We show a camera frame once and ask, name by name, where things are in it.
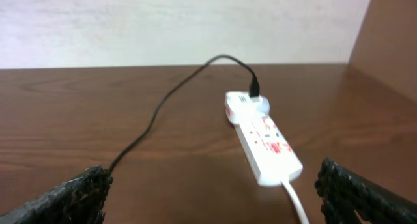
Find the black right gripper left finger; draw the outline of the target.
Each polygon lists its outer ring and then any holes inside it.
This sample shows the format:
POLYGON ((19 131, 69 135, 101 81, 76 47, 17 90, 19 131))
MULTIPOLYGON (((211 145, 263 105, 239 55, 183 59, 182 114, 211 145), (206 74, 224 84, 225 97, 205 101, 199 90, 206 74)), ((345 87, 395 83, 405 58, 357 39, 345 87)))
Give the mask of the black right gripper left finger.
POLYGON ((110 172, 95 165, 39 198, 1 215, 1 224, 102 224, 102 211, 113 182, 110 172))

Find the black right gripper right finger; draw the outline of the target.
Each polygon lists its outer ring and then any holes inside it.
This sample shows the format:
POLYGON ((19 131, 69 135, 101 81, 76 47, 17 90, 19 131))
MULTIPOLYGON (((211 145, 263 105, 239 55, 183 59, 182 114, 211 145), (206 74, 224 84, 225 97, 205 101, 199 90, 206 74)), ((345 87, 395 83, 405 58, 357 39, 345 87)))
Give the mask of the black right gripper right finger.
POLYGON ((315 189, 325 223, 416 224, 416 204, 325 158, 315 189))

